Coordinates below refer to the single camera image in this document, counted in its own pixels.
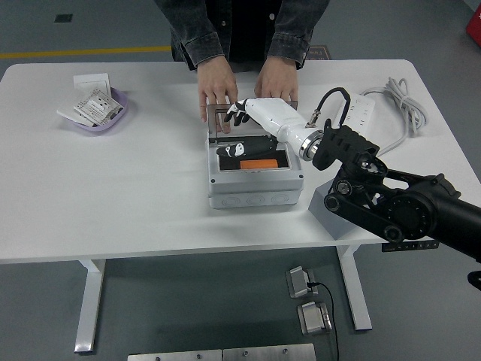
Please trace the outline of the person's right hand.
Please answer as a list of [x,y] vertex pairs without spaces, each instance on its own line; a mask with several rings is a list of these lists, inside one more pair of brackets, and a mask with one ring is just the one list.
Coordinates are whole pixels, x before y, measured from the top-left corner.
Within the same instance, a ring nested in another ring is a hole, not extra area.
[[237,101],[235,75],[224,56],[216,56],[198,64],[198,100],[201,121],[207,122],[207,106]]

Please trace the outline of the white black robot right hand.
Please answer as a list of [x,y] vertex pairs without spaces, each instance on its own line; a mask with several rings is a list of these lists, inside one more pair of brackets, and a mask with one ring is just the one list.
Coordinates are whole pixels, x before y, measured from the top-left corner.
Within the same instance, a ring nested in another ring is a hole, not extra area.
[[287,143],[305,161],[314,158],[323,131],[308,127],[307,121],[284,100],[279,98],[245,99],[235,102],[227,111],[225,119],[233,120],[235,126],[248,120],[256,121],[267,135],[237,141],[219,147],[216,154],[230,159],[253,159],[277,149],[279,143]]

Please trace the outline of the person's left hand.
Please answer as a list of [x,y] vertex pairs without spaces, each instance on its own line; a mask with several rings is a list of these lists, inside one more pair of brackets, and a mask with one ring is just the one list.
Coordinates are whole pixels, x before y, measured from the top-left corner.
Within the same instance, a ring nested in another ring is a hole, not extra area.
[[298,75],[295,60],[269,56],[262,66],[254,93],[257,98],[298,100]]

